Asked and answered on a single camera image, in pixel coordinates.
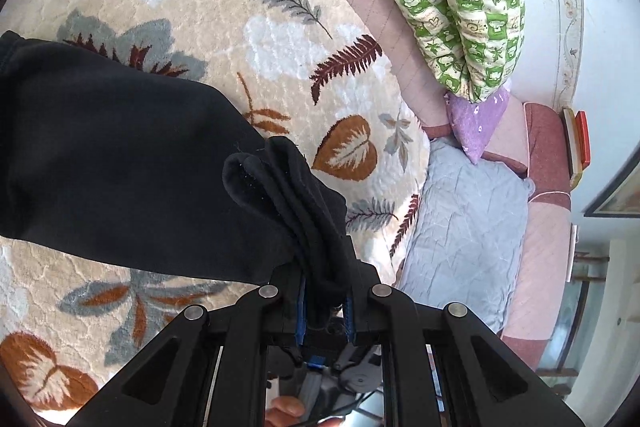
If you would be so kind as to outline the person's hand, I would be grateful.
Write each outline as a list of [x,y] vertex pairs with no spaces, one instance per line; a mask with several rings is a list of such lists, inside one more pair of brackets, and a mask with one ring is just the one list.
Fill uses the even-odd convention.
[[295,397],[274,398],[265,411],[266,427],[291,427],[298,423],[306,410],[304,403]]

